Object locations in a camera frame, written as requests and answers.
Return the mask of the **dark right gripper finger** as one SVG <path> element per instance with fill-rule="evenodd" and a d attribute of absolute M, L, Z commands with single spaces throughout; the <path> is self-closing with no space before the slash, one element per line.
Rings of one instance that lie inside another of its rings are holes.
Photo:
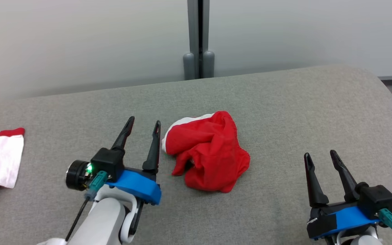
<path fill-rule="evenodd" d="M 304 155 L 306 181 L 309 205 L 311 207 L 323 207 L 329 203 L 328 197 L 323 193 L 320 183 L 315 174 L 315 165 L 311 155 L 307 152 Z"/>
<path fill-rule="evenodd" d="M 330 150 L 330 155 L 334 168 L 338 171 L 343 190 L 344 190 L 344 200 L 346 202 L 354 202 L 358 200 L 359 194 L 355 191 L 357 185 L 355 179 L 351 175 L 350 171 L 347 169 L 338 153 L 335 150 Z"/>

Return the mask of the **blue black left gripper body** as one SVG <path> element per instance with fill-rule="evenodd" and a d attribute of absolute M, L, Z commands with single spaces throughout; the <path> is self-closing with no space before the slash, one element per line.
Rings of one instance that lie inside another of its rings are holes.
<path fill-rule="evenodd" d="M 120 235 L 135 235 L 143 206 L 159 205 L 162 195 L 156 176 L 150 172 L 126 168 L 116 182 L 111 182 L 111 176 L 106 171 L 81 160 L 75 160 L 68 167 L 66 186 L 69 189 L 86 191 L 84 198 L 85 202 L 92 202 L 91 211 L 106 198 L 131 203 L 131 209 L 124 206 L 124 220 L 117 222 L 122 226 Z"/>

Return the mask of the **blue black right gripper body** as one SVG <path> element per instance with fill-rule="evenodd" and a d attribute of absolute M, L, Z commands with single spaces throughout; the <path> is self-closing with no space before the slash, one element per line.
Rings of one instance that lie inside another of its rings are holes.
<path fill-rule="evenodd" d="M 353 202 L 329 204 L 328 201 L 310 201 L 308 237 L 312 240 L 378 241 L 377 219 L 367 218 Z"/>

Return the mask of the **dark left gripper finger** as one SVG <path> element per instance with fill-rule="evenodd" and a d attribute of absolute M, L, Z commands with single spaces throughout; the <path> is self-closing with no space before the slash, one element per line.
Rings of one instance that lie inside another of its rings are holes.
<path fill-rule="evenodd" d="M 125 126 L 123 127 L 118 137 L 116 138 L 115 142 L 113 143 L 111 147 L 112 150 L 121 150 L 121 151 L 124 150 L 127 138 L 132 133 L 134 122 L 135 122 L 135 117 L 134 116 L 129 117 Z"/>
<path fill-rule="evenodd" d="M 144 172 L 158 172 L 159 167 L 159 153 L 161 142 L 161 122 L 158 120 L 155 123 L 152 133 L 152 142 L 148 152 L 146 161 L 143 163 Z"/>

